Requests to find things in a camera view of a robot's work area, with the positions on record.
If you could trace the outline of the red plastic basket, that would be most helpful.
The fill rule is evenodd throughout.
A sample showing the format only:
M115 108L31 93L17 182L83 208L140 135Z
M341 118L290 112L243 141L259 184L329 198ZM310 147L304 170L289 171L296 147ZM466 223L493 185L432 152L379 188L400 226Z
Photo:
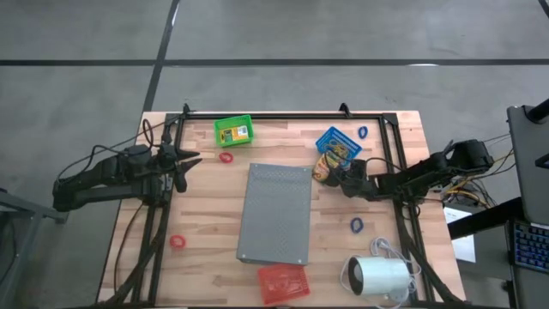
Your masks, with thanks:
M291 264L273 264L257 270L262 302L277 305L308 296L311 291L305 267Z

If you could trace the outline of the blue plastic basket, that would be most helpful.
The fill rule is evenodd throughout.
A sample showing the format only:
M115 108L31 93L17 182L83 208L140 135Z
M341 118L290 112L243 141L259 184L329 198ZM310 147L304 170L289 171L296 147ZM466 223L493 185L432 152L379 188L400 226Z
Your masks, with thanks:
M359 144L334 126L331 126L323 133L316 141L316 146L321 155L327 151L332 151L341 161L347 161L348 165L362 151Z

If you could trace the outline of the white cylindrical device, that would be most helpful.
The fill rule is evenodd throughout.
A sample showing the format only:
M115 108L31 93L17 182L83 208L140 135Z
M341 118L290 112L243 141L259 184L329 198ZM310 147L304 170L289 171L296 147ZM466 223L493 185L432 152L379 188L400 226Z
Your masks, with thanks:
M410 295L412 277L407 264L399 258L351 256L340 273L341 285L354 295L367 299L383 296L397 309Z

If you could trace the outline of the black keyboard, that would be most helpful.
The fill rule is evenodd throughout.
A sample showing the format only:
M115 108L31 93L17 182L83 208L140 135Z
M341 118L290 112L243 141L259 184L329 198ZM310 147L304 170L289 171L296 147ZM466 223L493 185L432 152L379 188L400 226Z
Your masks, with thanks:
M510 241L515 265L549 274L549 227L515 221Z

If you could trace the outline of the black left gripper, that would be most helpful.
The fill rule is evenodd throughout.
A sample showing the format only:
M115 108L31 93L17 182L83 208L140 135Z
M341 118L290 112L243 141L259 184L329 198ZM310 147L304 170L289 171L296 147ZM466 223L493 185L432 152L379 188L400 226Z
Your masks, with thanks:
M158 164L163 170L174 172L174 183L177 192L186 192L187 181L185 179L185 174L192 167L199 164L202 161L202 158L197 158L190 161L182 160L197 157L199 154L199 152L179 149L170 144L162 143L159 146L157 153Z

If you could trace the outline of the black aluminium table frame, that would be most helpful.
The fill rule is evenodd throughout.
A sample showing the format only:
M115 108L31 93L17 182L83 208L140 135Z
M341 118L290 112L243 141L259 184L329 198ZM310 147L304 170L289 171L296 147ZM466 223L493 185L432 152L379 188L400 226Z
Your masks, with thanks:
M356 138L361 126L361 157L371 159L370 173L383 173L385 155L395 164L412 165L429 149L417 112L394 112L391 125L384 112L255 112L251 143L232 148L234 160L223 163L214 140L212 114L198 112L184 121L181 145L200 153L202 161L187 173L188 190L174 193L168 217L169 235L186 239L183 249L166 245L162 254L157 306L260 306L257 266L237 260L236 250L248 171L252 163L311 167L318 157L316 140L331 126ZM350 221L364 223L353 233ZM336 188L314 184L311 189L309 263L305 272L311 293L292 306L361 306L363 300L339 283L341 266L351 254L365 255L371 241L382 236L399 242L393 204L345 197Z

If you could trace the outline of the grey metal stand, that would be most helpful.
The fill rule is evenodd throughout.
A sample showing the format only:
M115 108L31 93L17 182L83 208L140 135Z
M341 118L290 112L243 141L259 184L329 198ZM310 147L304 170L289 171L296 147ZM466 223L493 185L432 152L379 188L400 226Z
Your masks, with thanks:
M68 214L0 188L0 309L10 309L42 219L64 224Z

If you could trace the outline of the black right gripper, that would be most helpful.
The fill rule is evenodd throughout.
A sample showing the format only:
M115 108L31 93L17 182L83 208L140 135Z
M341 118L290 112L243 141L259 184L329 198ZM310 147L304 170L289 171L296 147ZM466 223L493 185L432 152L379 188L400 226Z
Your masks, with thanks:
M340 186L346 197L377 198L377 186L367 178L366 162L364 160L347 161L329 160L332 171L323 181L326 186Z

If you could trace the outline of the white paper sheet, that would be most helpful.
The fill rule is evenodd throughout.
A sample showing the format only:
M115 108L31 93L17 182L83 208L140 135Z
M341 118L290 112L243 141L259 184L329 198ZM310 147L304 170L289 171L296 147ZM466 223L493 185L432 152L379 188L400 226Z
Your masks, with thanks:
M443 209L443 212L444 212L445 220L448 224L471 215L471 213L469 212L459 210L459 209L452 209L449 207L445 207ZM476 262L473 235L469 235L467 237L461 237L459 239L453 239L452 245L455 253L455 258L457 260L461 260L469 263Z

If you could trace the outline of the green plastic basket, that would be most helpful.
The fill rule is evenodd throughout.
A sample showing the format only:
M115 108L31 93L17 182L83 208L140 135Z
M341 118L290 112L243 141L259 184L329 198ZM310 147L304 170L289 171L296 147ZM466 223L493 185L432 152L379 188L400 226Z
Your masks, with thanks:
M230 143L222 143L220 141L220 132L223 129L231 128L233 126L240 126L240 125L246 125L248 127L249 132L249 138L247 140L238 141L238 142L230 142ZM254 130L253 130L253 123L250 115L242 115L237 117L231 117L231 118L223 118L219 120L214 121L214 137L215 142L219 147L226 148L231 147L243 143L252 142L254 138Z

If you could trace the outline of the grey perforated metal riser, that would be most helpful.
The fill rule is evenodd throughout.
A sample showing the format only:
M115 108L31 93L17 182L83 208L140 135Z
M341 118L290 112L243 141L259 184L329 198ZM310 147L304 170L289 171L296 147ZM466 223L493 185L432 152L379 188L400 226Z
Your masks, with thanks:
M309 262L312 170L250 164L236 258L247 264Z

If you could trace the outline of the yellow green crayon box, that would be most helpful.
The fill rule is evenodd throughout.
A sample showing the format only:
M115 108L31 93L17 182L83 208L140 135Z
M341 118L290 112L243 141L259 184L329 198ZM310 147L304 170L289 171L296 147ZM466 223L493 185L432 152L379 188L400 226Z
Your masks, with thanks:
M249 132L246 125L233 126L220 132L220 141L222 143L238 142L248 138Z
M316 181L323 182L329 173L334 170L329 166L329 160L340 161L340 158L332 151L323 153L313 168L312 177Z

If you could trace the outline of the black desk bar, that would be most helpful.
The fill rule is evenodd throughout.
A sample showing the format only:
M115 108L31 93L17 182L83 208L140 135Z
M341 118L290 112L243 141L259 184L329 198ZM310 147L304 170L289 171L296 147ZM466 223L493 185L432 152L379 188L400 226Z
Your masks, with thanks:
M469 235L504 225L507 221L522 219L522 198L516 197L496 207L465 216L448 224L451 239Z

